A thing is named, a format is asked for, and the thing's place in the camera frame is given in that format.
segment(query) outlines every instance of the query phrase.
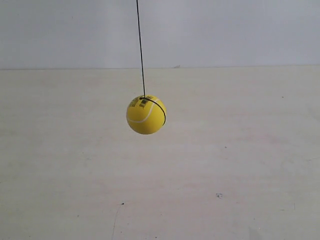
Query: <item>white floor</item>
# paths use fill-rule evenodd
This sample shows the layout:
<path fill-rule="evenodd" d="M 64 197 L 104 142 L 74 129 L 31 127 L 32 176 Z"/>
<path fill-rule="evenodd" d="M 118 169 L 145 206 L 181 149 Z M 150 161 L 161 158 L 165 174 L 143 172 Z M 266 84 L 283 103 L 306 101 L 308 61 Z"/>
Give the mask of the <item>white floor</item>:
<path fill-rule="evenodd" d="M 320 66 L 0 71 L 0 240 L 316 240 Z"/>

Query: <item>tennis ball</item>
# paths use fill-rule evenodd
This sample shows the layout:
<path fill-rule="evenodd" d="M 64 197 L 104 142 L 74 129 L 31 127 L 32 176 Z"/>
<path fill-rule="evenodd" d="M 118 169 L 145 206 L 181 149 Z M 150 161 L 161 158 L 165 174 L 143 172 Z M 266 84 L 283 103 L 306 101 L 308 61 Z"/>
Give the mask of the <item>tennis ball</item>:
<path fill-rule="evenodd" d="M 133 99 L 126 109 L 126 120 L 130 128 L 143 135 L 154 134 L 166 122 L 166 107 L 152 95 L 141 95 Z"/>

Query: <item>hanging ball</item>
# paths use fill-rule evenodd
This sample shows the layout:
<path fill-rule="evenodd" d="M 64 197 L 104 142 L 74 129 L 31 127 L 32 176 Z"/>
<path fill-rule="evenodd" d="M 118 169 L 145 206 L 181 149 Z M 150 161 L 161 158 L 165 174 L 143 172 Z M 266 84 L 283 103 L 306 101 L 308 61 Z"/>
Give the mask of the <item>hanging ball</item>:
<path fill-rule="evenodd" d="M 166 107 L 156 96 L 142 95 L 133 99 L 126 109 L 126 120 L 139 134 L 154 134 L 166 122 Z"/>

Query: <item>yellow ball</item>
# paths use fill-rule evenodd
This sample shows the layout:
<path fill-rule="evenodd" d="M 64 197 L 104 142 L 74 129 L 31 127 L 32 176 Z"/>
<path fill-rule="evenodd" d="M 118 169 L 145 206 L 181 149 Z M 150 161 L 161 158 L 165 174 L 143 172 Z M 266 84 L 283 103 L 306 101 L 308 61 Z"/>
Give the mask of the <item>yellow ball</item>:
<path fill-rule="evenodd" d="M 137 96 L 126 109 L 126 120 L 130 128 L 139 134 L 154 134 L 166 122 L 166 107 L 152 95 Z"/>

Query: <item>string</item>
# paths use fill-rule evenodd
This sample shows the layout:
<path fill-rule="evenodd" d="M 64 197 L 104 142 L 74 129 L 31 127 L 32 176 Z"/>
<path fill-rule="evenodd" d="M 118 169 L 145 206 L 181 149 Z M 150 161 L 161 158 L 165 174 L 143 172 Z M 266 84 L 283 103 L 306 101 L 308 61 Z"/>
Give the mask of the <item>string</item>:
<path fill-rule="evenodd" d="M 138 29 L 139 29 L 139 42 L 140 42 L 140 57 L 141 57 L 141 72 L 142 72 L 143 95 L 144 95 L 144 97 L 146 97 L 145 73 L 144 73 L 144 61 L 143 61 L 143 56 L 142 56 L 140 15 L 139 15 L 139 2 L 138 2 L 138 0 L 136 0 L 136 13 L 138 15 Z"/>

